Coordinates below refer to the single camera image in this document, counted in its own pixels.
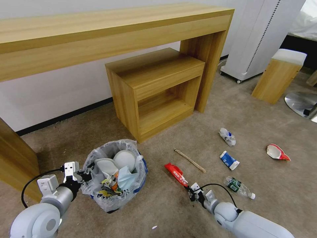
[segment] trash can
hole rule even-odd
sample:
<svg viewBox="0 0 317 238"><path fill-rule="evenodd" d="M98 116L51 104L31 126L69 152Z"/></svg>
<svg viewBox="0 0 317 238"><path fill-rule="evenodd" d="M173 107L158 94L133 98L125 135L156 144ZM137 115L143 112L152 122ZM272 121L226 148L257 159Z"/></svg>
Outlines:
<svg viewBox="0 0 317 238"><path fill-rule="evenodd" d="M118 195L104 196L100 192L103 187L102 181L105 179L105 176L98 168L96 168L95 160L101 158L113 159L121 150L129 150L135 155L135 168L132 173L138 173L138 177L135 179L130 189L124 190ZM148 168L143 156L137 149L136 141L122 139L108 142L99 148L94 149L88 155L83 166L83 171L90 173L92 179L82 184L82 193L90 195L104 211L112 213L136 196L145 183Z"/></svg>

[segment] white air purifier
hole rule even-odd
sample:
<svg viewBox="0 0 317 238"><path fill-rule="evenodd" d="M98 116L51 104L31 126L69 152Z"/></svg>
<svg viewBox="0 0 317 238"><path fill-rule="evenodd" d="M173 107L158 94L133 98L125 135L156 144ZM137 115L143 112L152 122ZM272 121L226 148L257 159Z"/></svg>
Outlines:
<svg viewBox="0 0 317 238"><path fill-rule="evenodd" d="M221 74L237 83L264 72L305 0L248 0Z"/></svg>

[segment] desk leg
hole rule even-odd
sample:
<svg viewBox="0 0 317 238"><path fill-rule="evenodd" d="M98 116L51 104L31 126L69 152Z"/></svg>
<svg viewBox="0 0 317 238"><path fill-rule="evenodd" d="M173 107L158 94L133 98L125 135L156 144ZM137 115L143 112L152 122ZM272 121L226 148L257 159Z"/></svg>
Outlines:
<svg viewBox="0 0 317 238"><path fill-rule="evenodd" d="M180 52L205 62L205 69L195 105L195 109L201 113L205 111L226 37L227 31L220 31L181 41Z"/></svg>
<svg viewBox="0 0 317 238"><path fill-rule="evenodd" d="M21 191L38 174L35 152L0 118L0 179ZM25 193L36 201L42 197L36 181Z"/></svg>

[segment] plastic water bottle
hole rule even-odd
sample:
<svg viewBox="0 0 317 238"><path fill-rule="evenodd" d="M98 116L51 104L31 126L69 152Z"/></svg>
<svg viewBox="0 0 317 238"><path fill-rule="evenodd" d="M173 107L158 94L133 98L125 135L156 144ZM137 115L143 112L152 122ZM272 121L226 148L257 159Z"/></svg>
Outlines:
<svg viewBox="0 0 317 238"><path fill-rule="evenodd" d="M225 178L224 184L228 188L230 188L233 192L236 192L241 196L255 199L254 193L250 192L250 190L243 183L241 183L239 180L237 180L231 176L227 176Z"/></svg>
<svg viewBox="0 0 317 238"><path fill-rule="evenodd" d="M236 143L234 135L231 134L226 128L220 128L219 135L229 146L234 146Z"/></svg>

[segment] black cable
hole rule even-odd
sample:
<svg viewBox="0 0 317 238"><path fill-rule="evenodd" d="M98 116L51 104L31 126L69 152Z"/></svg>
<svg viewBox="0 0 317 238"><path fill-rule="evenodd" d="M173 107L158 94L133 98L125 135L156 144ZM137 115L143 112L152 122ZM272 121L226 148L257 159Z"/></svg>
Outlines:
<svg viewBox="0 0 317 238"><path fill-rule="evenodd" d="M22 201L22 204L23 204L23 206L24 206L25 208L28 208L27 204L26 204L25 201L24 201L24 192L25 192L26 187L27 187L33 180L35 180L35 179L37 179L37 178L39 178L39 177L42 177L42 176L44 176L44 175L46 175L46 174L50 174L50 173L53 173L53 172L56 172L56 171L63 171L62 168L63 168L63 166L62 166L61 168L59 168L59 169L49 170L49 171L46 171L46 172L44 172L44 173L41 173L41 174L35 176L34 178L32 178L29 182L27 182L27 183L24 185L24 188L22 189L22 192L21 192L21 201Z"/></svg>
<svg viewBox="0 0 317 238"><path fill-rule="evenodd" d="M233 197L232 197L231 194L229 193L229 191L228 191L224 186L222 186L221 184L218 184L218 183L208 183L208 184L205 184L205 185L201 186L199 189L193 190L193 192L198 191L198 190L200 190L200 189L202 189L202 188L204 188L204 187L207 187L207 186L209 186L209 185L217 185L217 186L222 187L224 190L226 190L227 193L229 194L229 196L231 197L231 200L232 200L234 206L235 206L236 208L238 208L237 205L236 205L235 202L234 202Z"/></svg>

